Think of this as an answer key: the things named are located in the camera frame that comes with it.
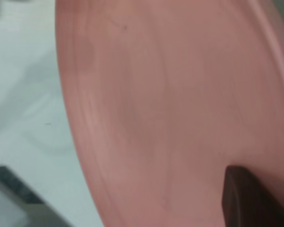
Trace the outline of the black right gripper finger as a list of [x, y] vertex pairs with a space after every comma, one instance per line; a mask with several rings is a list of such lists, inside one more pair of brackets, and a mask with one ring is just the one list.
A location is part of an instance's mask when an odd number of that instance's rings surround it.
[[227, 227], [284, 227], [284, 206], [243, 166], [226, 167], [222, 211]]

